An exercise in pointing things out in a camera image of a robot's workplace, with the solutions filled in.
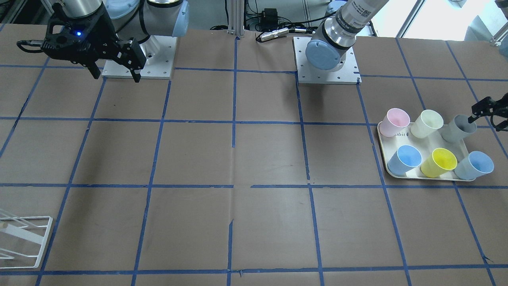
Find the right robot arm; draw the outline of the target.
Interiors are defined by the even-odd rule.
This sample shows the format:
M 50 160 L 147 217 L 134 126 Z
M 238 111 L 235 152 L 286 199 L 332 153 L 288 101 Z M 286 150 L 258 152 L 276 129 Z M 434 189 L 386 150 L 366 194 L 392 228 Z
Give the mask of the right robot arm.
M 183 37 L 189 26 L 187 0 L 53 0 L 40 52 L 78 64 L 100 76 L 96 62 L 112 60 L 141 80 L 154 36 Z

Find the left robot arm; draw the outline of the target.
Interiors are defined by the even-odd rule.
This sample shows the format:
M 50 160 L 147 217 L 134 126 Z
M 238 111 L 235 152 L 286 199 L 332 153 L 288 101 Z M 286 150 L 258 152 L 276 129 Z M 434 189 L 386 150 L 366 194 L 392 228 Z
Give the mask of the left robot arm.
M 357 34 L 388 3 L 387 0 L 340 2 L 334 12 L 325 15 L 307 43 L 306 59 L 316 69 L 331 71 L 337 68 L 341 58 L 356 43 Z M 507 131 L 507 105 L 507 94 L 499 100 L 485 97 L 471 107 L 468 122 L 487 116 L 496 131 Z

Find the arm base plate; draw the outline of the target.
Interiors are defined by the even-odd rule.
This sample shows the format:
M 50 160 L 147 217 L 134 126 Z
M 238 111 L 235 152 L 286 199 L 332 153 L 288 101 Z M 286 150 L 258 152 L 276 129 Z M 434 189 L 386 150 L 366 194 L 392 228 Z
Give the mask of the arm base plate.
M 298 81 L 312 84 L 356 85 L 362 82 L 352 47 L 339 51 L 324 40 L 293 38 Z
M 152 35 L 141 44 L 147 58 L 144 69 L 140 71 L 142 79 L 171 79 L 178 39 L 178 37 Z M 127 68 L 112 60 L 106 61 L 102 76 L 132 79 L 132 74 Z

